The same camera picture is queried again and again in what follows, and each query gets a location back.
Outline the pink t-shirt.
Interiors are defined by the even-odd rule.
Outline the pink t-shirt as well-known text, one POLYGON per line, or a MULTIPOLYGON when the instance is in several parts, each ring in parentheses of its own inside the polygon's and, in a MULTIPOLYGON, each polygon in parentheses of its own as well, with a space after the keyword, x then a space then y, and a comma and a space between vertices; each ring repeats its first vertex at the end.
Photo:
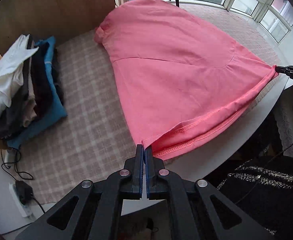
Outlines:
POLYGON ((94 39, 110 57, 134 142, 162 160, 217 137, 277 75, 215 25, 162 0, 115 8, 94 39))

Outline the white power strip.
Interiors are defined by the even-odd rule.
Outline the white power strip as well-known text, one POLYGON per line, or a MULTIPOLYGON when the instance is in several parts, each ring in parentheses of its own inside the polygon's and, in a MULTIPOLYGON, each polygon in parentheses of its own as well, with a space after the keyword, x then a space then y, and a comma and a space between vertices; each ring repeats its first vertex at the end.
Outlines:
POLYGON ((17 194, 17 191, 16 191, 16 187, 15 187, 15 184, 9 184, 9 191, 12 195, 12 198, 21 214, 21 216, 23 218, 27 218, 27 217, 30 217, 33 212, 31 210, 31 208, 29 207, 28 204, 22 204, 19 200, 19 197, 18 197, 18 194, 17 194))

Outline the black power adapter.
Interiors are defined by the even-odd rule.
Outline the black power adapter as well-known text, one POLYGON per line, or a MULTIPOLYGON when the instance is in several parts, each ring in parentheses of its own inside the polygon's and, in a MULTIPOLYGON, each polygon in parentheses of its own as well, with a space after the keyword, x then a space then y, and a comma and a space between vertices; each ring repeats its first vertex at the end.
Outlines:
POLYGON ((22 205, 28 204, 34 197, 33 188, 24 181, 15 181, 15 190, 22 205))

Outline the pink plaid table cloth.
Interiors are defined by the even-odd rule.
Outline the pink plaid table cloth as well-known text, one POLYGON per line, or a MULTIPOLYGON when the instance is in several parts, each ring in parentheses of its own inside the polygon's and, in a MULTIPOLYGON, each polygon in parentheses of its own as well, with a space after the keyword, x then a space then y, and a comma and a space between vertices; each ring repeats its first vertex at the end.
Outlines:
MULTIPOLYGON (((58 202, 84 179, 106 179, 135 154, 110 60, 93 35, 90 31, 58 47, 67 117, 21 148, 20 167, 34 176, 30 186, 42 204, 58 202)), ((256 131, 282 88, 278 77, 223 134, 166 165, 187 180, 205 177, 256 131)))

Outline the blue folded sweater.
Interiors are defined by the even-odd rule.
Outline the blue folded sweater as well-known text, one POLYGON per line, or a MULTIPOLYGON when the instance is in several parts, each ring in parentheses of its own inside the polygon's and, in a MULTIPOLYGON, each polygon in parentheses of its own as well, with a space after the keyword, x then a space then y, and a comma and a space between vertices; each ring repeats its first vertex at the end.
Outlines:
POLYGON ((7 145, 10 148, 18 149, 24 142, 67 116, 52 75, 55 43, 56 39, 53 36, 35 43, 38 51, 32 56, 31 78, 36 101, 34 110, 37 116, 15 138, 8 140, 7 145))

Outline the beige folded garment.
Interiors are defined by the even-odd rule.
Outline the beige folded garment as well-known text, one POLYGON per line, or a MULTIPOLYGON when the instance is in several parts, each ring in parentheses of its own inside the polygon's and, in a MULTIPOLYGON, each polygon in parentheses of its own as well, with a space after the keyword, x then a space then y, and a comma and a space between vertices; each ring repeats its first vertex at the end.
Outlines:
POLYGON ((29 74, 28 74, 28 98, 23 106, 22 114, 22 125, 23 127, 28 127, 31 122, 36 118, 37 114, 34 110, 36 106, 34 86, 31 78, 31 62, 29 62, 29 74))

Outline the black folded garment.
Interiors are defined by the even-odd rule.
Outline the black folded garment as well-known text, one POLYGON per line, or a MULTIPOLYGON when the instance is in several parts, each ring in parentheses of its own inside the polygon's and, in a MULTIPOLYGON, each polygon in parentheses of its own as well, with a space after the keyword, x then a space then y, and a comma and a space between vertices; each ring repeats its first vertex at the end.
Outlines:
POLYGON ((36 53, 24 63, 24 83, 12 98, 11 106, 0 116, 0 140, 16 138, 30 124, 40 120, 53 103, 44 62, 48 51, 48 42, 40 44, 36 53))

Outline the white folded garment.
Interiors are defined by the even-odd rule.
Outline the white folded garment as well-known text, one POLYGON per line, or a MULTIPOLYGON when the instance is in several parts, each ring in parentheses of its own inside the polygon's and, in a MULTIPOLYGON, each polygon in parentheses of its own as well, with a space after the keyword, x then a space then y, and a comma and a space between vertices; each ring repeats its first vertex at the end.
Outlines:
POLYGON ((33 56, 37 49, 28 49, 31 35, 20 35, 0 59, 0 116, 11 106, 12 98, 24 84, 23 63, 33 56))

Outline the brown wooden board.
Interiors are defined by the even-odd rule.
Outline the brown wooden board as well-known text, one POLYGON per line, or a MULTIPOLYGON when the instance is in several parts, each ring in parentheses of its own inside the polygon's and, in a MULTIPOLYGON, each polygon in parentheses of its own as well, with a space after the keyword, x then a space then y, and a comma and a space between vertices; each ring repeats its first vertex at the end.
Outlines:
POLYGON ((1 0, 0 54, 21 34, 62 44, 98 27, 114 8, 114 0, 1 0))

